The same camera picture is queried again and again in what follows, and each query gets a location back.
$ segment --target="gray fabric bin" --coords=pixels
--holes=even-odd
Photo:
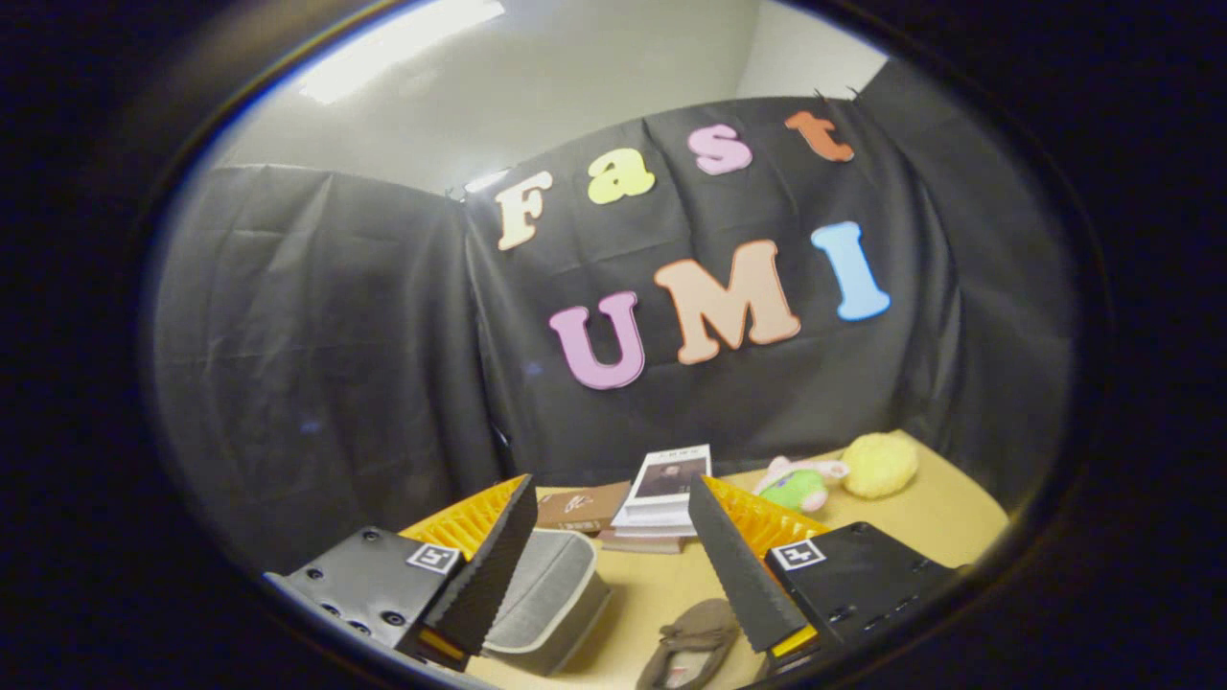
[[[596,573],[596,548],[575,532],[534,529],[482,656],[529,673],[566,665],[596,624],[610,588]]]

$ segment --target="wooden table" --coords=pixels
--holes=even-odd
[[[832,489],[827,505],[810,513],[834,529],[866,521],[934,561],[956,567],[978,559],[1006,527],[1006,514],[978,484],[944,458],[915,442],[920,467],[907,489],[866,501]],[[818,455],[838,458],[839,451]],[[720,478],[752,490],[764,470]],[[539,489],[539,495],[566,489]],[[596,571],[612,595],[600,620],[567,667],[550,678],[531,675],[502,662],[474,657],[467,673],[499,688],[634,688],[656,648],[658,630],[691,605],[726,598],[698,539],[681,554],[631,554],[600,550]],[[753,678],[762,654],[740,636],[708,688],[740,688]]]

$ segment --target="yellow sponge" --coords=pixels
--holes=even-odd
[[[861,498],[880,498],[903,489],[920,464],[915,446],[888,433],[856,438],[840,459],[848,465],[843,487]]]

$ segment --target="black fabric backdrop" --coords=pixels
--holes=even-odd
[[[802,109],[855,157],[812,152],[784,126]],[[694,165],[687,136],[717,123],[752,149],[750,167]],[[655,187],[595,205],[588,166],[620,147],[643,153]],[[499,250],[493,195],[542,169],[536,236]],[[645,452],[691,443],[712,444],[720,474],[902,427],[1010,510],[1061,438],[1077,314],[1060,228],[984,128],[894,64],[855,102],[734,101],[601,130],[464,204],[275,166],[213,171],[201,188],[157,291],[158,405],[200,511],[259,570],[499,478],[628,479]],[[838,318],[809,239],[840,221],[861,226],[892,300],[861,322]],[[753,239],[779,247],[800,333],[680,365],[654,273],[693,258],[726,284]],[[596,303],[625,290],[647,366],[589,389],[547,322],[587,307],[598,359],[616,361]]]

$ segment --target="green plush toy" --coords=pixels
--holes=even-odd
[[[912,480],[919,467],[915,446],[890,433],[866,433],[848,446],[838,460],[798,460],[779,457],[755,486],[755,495],[798,512],[814,512],[827,502],[827,481],[843,480],[853,496],[881,498]]]
[[[789,462],[780,455],[767,465],[767,474],[755,487],[755,494],[790,511],[812,512],[827,502],[826,480],[838,480],[848,474],[839,460]]]

